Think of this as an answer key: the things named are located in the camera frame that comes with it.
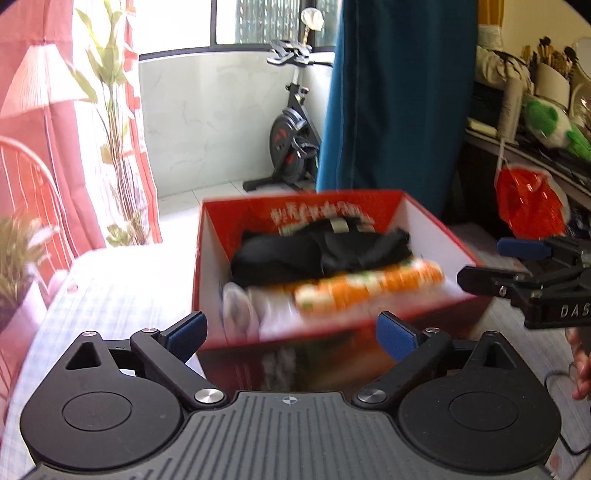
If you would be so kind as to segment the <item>person's right hand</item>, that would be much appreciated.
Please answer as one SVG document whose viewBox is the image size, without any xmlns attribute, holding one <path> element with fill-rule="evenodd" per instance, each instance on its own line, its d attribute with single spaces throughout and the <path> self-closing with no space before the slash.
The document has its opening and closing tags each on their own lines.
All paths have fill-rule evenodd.
<svg viewBox="0 0 591 480">
<path fill-rule="evenodd" d="M 572 397 L 579 401 L 590 393 L 590 357 L 583 344 L 580 329 L 569 328 L 566 331 L 566 338 L 571 346 L 573 364 L 576 369 L 576 389 Z"/>
</svg>

